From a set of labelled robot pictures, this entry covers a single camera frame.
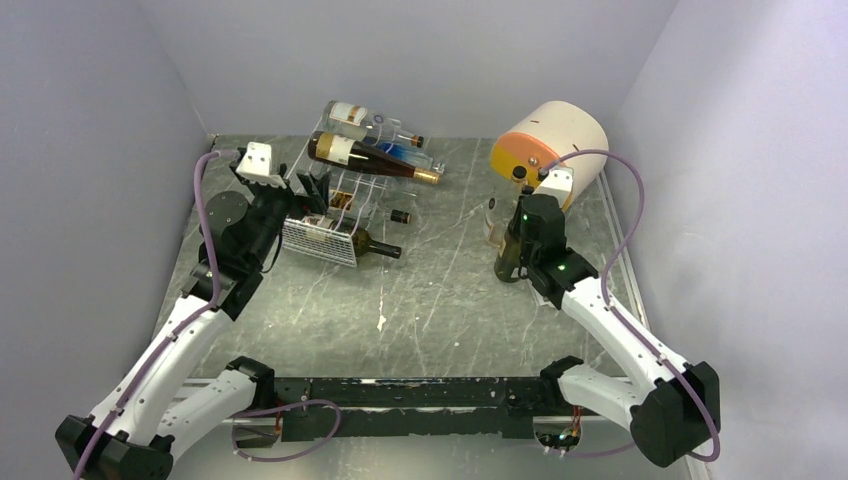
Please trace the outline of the brown bottle gold foil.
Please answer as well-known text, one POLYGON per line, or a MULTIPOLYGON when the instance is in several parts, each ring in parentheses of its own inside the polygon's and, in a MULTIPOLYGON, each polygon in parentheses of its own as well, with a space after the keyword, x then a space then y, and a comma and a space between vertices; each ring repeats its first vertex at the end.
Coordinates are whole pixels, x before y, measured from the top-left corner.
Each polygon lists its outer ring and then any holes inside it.
POLYGON ((306 147, 310 159, 356 173, 407 178, 438 184, 441 174, 408 164, 376 147, 352 138, 315 131, 306 147))

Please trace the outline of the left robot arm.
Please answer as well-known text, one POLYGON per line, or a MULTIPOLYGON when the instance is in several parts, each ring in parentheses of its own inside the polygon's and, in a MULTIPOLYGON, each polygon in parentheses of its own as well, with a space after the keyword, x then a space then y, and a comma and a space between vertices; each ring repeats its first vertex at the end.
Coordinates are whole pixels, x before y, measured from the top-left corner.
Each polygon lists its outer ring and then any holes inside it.
POLYGON ((141 358, 85 417, 67 416, 55 438, 77 479, 165 479, 176 460, 223 420, 280 407, 271 367, 239 357, 188 399, 173 397, 202 356, 244 311, 264 259, 291 212, 301 212, 280 171, 244 175, 252 192, 215 194, 199 211, 199 261, 170 317, 141 358))

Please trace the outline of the clear bottle white gold label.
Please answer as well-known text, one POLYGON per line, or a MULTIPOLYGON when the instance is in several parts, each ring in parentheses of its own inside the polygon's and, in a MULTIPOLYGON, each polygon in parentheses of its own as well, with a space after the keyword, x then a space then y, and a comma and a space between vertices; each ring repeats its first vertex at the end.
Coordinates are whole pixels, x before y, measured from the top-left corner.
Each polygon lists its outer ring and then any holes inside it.
POLYGON ((526 177, 526 168, 519 165, 513 168, 508 180, 500 179, 493 187, 484 216, 485 236, 490 244, 501 243, 526 184, 526 177))

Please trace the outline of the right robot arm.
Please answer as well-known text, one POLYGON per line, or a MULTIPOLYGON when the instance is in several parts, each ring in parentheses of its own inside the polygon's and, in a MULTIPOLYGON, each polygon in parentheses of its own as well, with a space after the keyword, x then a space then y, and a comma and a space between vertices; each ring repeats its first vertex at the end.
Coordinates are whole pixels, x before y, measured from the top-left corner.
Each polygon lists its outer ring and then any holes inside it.
POLYGON ((511 221, 519 272, 534 294, 584 327, 621 367, 619 380, 577 364, 539 391, 550 413, 587 408, 626 429, 651 463, 668 467, 721 429, 720 380, 706 362, 693 364, 665 346, 603 288, 602 276, 568 246, 565 218, 550 195, 522 198, 511 221))

